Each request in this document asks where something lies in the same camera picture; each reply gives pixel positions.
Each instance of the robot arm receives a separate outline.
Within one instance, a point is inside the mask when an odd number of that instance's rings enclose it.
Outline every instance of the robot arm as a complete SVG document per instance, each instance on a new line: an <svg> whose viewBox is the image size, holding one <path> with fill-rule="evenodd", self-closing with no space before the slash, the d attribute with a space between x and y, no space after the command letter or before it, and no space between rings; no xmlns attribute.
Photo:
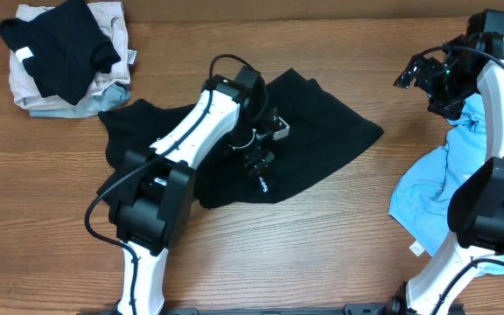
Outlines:
<svg viewBox="0 0 504 315"><path fill-rule="evenodd" d="M168 251L189 221L200 163L222 141L225 151L240 158L250 176L258 176L274 158L266 144L289 134L289 125L267 101L265 83L251 67L244 66L234 80L215 75L204 84L194 109L170 134L147 150L126 153L118 170L121 176L154 158L161 162L114 190L116 199L110 203L108 217L116 225L116 236L136 253L138 268L134 273L132 253L125 248L122 299L107 313L134 314L132 296L137 315L161 312Z"/></svg>
<svg viewBox="0 0 504 315"><path fill-rule="evenodd" d="M471 17L466 36L449 45L480 49L504 63L500 33L504 13L486 10ZM442 297L451 280L475 259L504 255L504 69L471 52L446 53L444 63L414 56L395 85L407 88L417 78L416 86L430 97L428 110L450 119L460 116L467 96L479 92L486 112L486 162L453 195L448 212L451 231L423 271L388 302L388 308L395 310L390 314L460 312L451 309L452 302L487 264L469 269Z"/></svg>

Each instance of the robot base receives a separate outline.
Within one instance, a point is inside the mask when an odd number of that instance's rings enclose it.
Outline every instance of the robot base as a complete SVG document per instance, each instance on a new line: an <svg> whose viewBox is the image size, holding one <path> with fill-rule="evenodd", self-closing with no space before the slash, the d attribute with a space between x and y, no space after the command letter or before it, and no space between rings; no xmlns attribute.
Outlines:
<svg viewBox="0 0 504 315"><path fill-rule="evenodd" d="M389 315L384 303L346 304L344 307L280 308L280 309L237 309L198 311L195 308L167 310L164 315ZM449 315L466 315L462 304L453 304Z"/></svg>

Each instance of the wooden table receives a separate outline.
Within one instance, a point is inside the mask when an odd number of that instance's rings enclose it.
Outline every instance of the wooden table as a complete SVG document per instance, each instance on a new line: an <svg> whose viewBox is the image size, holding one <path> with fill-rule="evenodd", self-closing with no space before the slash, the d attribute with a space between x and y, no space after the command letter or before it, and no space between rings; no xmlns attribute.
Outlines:
<svg viewBox="0 0 504 315"><path fill-rule="evenodd" d="M195 102L213 56L235 53L270 81L290 67L384 128L351 164L277 205L197 203L171 251L170 307L342 306L384 302L430 260L388 216L398 179L445 142L449 125L426 111L424 92L392 87L411 55L452 39L466 18L262 23L131 24L138 50L132 101ZM96 117L34 119L13 104L9 51L0 39L0 314L75 314L111 308L123 255L92 238L83 215L112 172ZM222 61L217 72L239 66ZM114 235L107 207L95 228ZM470 314L504 314L504 276L472 282Z"/></svg>

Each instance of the black t-shirt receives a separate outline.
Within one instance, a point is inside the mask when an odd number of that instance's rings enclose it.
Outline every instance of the black t-shirt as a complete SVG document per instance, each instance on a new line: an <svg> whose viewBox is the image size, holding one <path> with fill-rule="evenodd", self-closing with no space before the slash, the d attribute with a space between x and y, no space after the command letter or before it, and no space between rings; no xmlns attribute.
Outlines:
<svg viewBox="0 0 504 315"><path fill-rule="evenodd" d="M306 80L293 69L268 84L267 90L269 101L290 125L290 134L270 144L276 158L260 178L249 177L239 158L220 158L221 140L197 170L194 194L203 207L286 200L357 158L383 133L314 79ZM161 109L138 100L129 107L99 113L108 130L110 165L118 169L126 150L148 147L166 136L192 108Z"/></svg>

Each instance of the white cloth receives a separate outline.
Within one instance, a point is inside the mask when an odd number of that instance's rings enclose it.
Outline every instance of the white cloth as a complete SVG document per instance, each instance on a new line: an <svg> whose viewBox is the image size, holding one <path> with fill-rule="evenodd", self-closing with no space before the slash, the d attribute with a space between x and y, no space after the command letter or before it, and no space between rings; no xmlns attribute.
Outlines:
<svg viewBox="0 0 504 315"><path fill-rule="evenodd" d="M93 82L88 87L87 94L80 100L80 103L87 102L93 96L102 95L102 92L114 83L130 84L128 29L123 18L122 3L101 2L88 3L87 5L102 33L112 41L121 61L112 65L110 73L96 73ZM20 4L17 9L17 18L29 22L51 9L53 7L31 7ZM73 106L57 95L42 97L34 79L26 72L25 67L13 52L10 53L9 84L14 102L22 109L68 109Z"/></svg>

